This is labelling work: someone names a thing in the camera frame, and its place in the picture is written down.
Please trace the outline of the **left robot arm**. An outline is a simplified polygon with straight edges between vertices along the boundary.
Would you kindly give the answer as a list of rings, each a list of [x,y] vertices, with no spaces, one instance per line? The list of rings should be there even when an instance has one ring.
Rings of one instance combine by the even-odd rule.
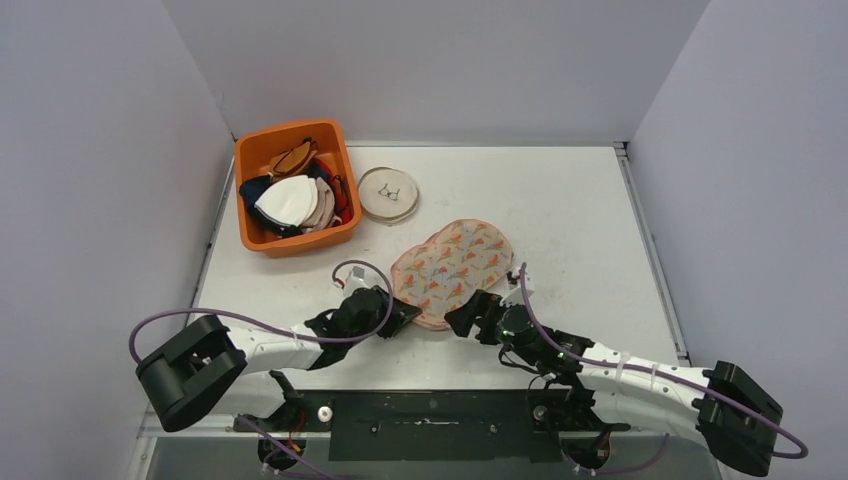
[[[313,371],[342,361],[365,339],[395,337],[420,307],[379,286],[358,288],[339,307],[289,330],[246,318],[223,323],[227,312],[198,308],[198,319],[160,347],[131,353],[135,374],[166,432],[184,430],[209,414],[247,414],[282,431],[299,405],[283,370]]]

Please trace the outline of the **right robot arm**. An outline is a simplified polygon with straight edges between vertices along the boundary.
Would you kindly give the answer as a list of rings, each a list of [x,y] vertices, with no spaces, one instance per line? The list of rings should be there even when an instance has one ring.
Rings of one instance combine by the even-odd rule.
[[[744,369],[652,362],[588,338],[536,327],[526,306],[476,291],[444,316],[460,337],[517,356],[521,367],[568,389],[549,425],[602,430],[643,427],[692,441],[738,472],[765,477],[783,417],[779,403]]]

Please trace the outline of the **carrot print bra case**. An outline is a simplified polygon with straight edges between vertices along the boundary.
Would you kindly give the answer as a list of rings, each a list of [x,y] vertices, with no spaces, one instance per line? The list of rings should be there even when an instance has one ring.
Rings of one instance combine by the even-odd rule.
[[[413,323],[432,331],[449,328],[444,315],[511,269],[514,251],[506,235],[478,219],[455,220],[394,262],[394,296],[421,309]]]

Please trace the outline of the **white mesh laundry bag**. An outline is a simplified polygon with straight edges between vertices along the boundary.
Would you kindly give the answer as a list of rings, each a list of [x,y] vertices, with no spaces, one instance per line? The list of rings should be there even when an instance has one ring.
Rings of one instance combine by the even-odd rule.
[[[357,183],[357,192],[364,214],[384,225],[406,220],[420,200],[415,180],[407,172],[390,167],[367,170]]]

